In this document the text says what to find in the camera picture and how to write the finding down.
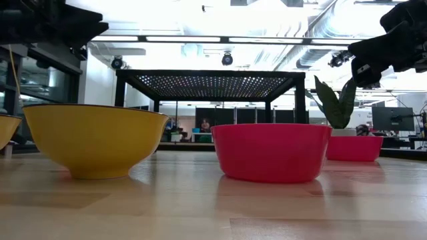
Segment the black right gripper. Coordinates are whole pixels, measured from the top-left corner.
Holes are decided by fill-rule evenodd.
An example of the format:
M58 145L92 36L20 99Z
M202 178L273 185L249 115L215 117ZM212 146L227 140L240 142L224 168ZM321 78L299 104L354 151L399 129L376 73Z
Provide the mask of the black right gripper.
M386 34L348 46L354 56L351 68L357 87L377 87L389 66L395 72L426 71L426 1L399 3L381 17L380 24Z

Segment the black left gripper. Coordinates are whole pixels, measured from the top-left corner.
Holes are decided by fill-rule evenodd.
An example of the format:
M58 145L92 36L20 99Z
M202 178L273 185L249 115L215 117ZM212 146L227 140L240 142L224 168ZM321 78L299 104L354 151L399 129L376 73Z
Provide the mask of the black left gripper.
M80 49L109 29L103 15L66 4L65 1L1 0L1 44L32 46L39 42L62 42ZM65 28L77 24L77 42Z

